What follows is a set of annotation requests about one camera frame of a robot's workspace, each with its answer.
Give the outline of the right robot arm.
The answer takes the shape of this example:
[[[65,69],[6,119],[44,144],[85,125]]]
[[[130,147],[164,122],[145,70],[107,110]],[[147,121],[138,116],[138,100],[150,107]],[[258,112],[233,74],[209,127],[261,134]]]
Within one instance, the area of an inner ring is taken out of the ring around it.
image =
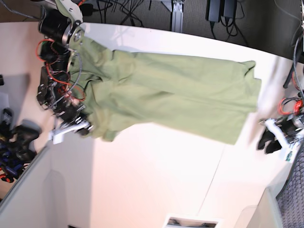
[[[86,135],[91,124],[83,109],[86,98],[79,85],[82,60],[73,45],[81,44],[85,25],[78,4],[71,0],[38,0],[41,13],[38,31],[44,35],[36,48],[41,68],[37,101],[55,115],[49,139],[61,143],[69,132]]]

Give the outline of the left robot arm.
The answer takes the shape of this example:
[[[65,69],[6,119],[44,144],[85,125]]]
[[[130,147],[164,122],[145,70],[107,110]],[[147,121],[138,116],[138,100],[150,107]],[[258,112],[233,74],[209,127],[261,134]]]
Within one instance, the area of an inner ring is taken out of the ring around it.
[[[279,118],[260,121],[265,130],[258,142],[257,149],[265,154],[280,151],[284,161],[294,163],[304,145],[304,86],[297,72],[297,64],[304,55],[304,31],[298,32],[294,44],[292,66],[283,84],[288,88],[290,82],[298,91],[297,96],[283,98],[277,105]]]

